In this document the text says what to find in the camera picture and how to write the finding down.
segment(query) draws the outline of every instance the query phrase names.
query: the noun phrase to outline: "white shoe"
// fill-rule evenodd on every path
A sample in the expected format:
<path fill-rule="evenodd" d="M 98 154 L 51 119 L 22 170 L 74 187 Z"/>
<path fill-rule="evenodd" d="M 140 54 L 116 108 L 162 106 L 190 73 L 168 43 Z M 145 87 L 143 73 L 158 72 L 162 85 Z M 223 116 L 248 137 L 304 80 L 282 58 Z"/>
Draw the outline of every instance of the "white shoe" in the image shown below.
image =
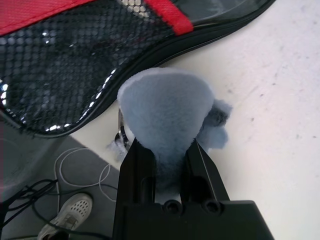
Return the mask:
<path fill-rule="evenodd" d="M 70 197 L 62 206 L 59 214 L 50 223 L 74 231 L 90 215 L 93 206 L 92 198 L 85 193 L 78 193 Z M 53 236 L 58 230 L 50 225 L 45 225 L 38 234 L 37 240 L 45 236 Z"/>

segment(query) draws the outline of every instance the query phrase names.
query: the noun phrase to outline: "gray fleece fabric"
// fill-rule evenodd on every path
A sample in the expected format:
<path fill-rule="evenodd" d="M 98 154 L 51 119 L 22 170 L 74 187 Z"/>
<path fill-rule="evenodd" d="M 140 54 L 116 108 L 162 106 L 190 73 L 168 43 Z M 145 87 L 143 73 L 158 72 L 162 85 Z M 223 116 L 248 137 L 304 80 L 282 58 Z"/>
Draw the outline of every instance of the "gray fleece fabric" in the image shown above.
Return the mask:
<path fill-rule="evenodd" d="M 206 151 L 228 140 L 224 124 L 231 108 L 191 72 L 144 70 L 122 85 L 117 98 L 124 122 L 155 155 L 159 192 L 179 192 L 183 158 L 195 138 Z"/>

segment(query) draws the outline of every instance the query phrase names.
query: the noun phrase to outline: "red strap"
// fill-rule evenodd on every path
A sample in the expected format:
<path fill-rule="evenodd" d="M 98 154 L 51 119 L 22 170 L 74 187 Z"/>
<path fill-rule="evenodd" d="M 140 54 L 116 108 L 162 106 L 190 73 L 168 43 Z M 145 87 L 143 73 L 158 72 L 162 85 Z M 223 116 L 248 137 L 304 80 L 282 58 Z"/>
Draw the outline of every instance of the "red strap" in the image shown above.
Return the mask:
<path fill-rule="evenodd" d="M 94 0 L 0 0 L 0 35 Z M 192 32 L 189 19 L 170 0 L 144 0 L 176 35 Z"/>
<path fill-rule="evenodd" d="M 144 0 L 162 20 L 172 26 L 176 35 L 194 30 L 190 20 L 170 0 Z"/>
<path fill-rule="evenodd" d="M 0 35 L 94 0 L 0 0 Z"/>

